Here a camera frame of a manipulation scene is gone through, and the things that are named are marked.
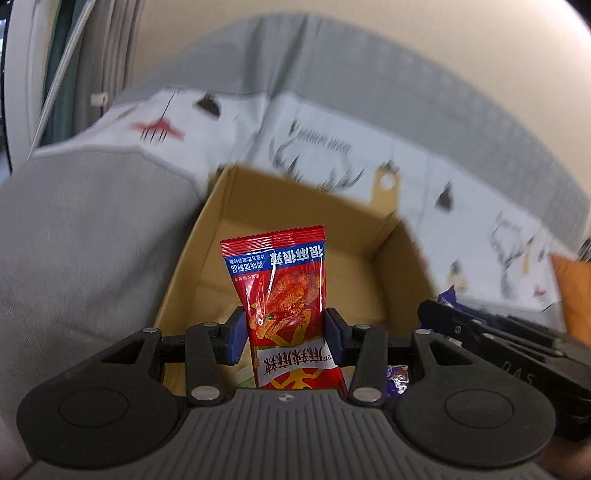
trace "beige wall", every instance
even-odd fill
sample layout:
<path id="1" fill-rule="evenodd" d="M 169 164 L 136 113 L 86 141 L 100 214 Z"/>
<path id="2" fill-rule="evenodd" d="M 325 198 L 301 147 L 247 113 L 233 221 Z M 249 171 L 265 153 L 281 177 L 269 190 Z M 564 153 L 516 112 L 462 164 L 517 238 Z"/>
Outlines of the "beige wall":
<path id="1" fill-rule="evenodd" d="M 309 11 L 413 48 L 510 112 L 591 195 L 591 33 L 564 0 L 145 0 L 133 73 L 270 11 Z"/>

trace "gray fabric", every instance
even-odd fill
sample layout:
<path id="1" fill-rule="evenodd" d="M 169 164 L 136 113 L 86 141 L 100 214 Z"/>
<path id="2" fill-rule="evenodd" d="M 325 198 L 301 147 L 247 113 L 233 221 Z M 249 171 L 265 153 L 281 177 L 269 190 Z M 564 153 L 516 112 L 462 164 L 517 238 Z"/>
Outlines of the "gray fabric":
<path id="1" fill-rule="evenodd" d="M 137 153 L 33 158 L 0 187 L 0 414 L 154 321 L 199 200 Z"/>
<path id="2" fill-rule="evenodd" d="M 247 94 L 284 90 L 366 121 L 457 162 L 576 251 L 589 199 L 507 112 L 438 64 L 334 20 L 268 15 L 202 38 L 124 91 L 166 86 Z"/>

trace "cardboard box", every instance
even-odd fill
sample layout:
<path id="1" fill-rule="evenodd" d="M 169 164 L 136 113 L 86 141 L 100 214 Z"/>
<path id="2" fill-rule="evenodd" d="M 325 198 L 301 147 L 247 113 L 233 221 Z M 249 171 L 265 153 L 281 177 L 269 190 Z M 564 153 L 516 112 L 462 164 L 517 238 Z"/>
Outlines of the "cardboard box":
<path id="1" fill-rule="evenodd" d="M 213 188 L 168 286 L 155 326 L 180 335 L 201 322 L 223 323 L 240 304 L 222 258 L 226 238 L 324 225 L 326 305 L 355 325 L 382 325 L 390 335 L 417 327 L 417 308 L 433 298 L 404 224 L 302 184 L 243 166 L 223 171 Z M 249 349 L 234 370 L 250 365 Z M 184 366 L 167 365 L 165 385 L 184 393 Z"/>

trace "purple wrapper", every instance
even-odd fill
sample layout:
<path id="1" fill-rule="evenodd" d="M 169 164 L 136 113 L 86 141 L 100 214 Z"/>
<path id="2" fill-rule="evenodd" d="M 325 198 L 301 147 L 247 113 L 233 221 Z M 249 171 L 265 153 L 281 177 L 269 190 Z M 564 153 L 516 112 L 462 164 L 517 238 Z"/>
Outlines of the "purple wrapper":
<path id="1" fill-rule="evenodd" d="M 388 365 L 388 397 L 399 397 L 408 388 L 408 367 L 406 365 Z"/>

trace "metal pin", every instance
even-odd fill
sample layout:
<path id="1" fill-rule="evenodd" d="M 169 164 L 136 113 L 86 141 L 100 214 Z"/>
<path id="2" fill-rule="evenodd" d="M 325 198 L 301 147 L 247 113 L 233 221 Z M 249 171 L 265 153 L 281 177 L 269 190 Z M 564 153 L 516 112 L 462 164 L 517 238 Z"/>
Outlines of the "metal pin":
<path id="1" fill-rule="evenodd" d="M 353 391 L 353 397 L 363 402 L 375 402 L 382 398 L 382 393 L 377 388 L 359 387 Z"/>
<path id="2" fill-rule="evenodd" d="M 222 393 L 218 388 L 211 385 L 201 385 L 191 390 L 191 396 L 195 400 L 212 401 L 218 398 Z"/>

